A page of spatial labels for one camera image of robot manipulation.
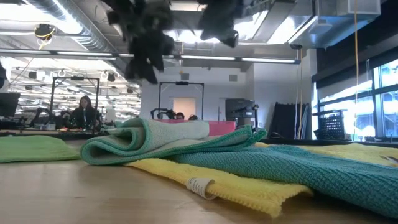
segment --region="light green towel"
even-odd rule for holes
[[[81,147],[84,161],[111,165],[191,152],[238,151],[266,135],[265,130],[253,133],[250,126],[245,126],[224,136],[208,137],[209,124],[205,121],[167,124],[141,118],[108,132],[110,136],[89,139]]]
[[[0,162],[64,161],[79,159],[78,151],[48,136],[1,137]]]

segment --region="towel tag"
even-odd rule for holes
[[[192,177],[187,181],[185,186],[196,194],[202,196],[206,200],[213,200],[216,198],[215,195],[206,194],[206,188],[209,184],[214,183],[214,180],[209,178],[197,178]]]

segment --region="teal towel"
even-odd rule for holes
[[[81,147],[84,161],[111,165],[189,152],[238,151],[266,135],[265,130],[253,133],[246,126],[225,136],[208,137],[209,124],[205,121],[167,124],[141,118],[126,121],[108,132],[111,135],[89,139]]]
[[[321,193],[398,218],[398,168],[314,154],[295,146],[248,147],[168,157],[244,177],[303,184]]]
[[[0,137],[0,162],[65,161],[79,158],[77,149],[57,138]]]

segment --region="air duct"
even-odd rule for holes
[[[79,32],[82,37],[74,37],[73,39],[87,50],[117,52],[72,0],[26,0],[26,2],[57,19],[60,22],[60,24],[57,24],[58,28],[64,32]],[[121,71],[124,71],[127,66],[127,63],[121,58],[108,61],[108,63]]]

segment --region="black basket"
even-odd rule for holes
[[[318,116],[318,130],[314,131],[317,139],[345,139],[344,116],[345,110],[323,111],[312,114]]]

